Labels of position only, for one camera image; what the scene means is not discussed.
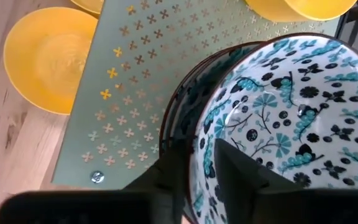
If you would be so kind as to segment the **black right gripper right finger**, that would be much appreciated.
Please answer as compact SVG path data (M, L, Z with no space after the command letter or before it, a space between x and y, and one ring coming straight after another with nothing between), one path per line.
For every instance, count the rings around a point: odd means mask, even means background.
M223 139L214 158L228 223L358 224L358 190L304 189Z

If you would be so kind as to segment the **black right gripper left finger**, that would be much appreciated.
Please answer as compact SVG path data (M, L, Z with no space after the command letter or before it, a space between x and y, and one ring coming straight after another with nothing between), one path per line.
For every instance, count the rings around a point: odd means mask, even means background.
M181 223L184 141L121 190L29 191L0 206L0 224Z

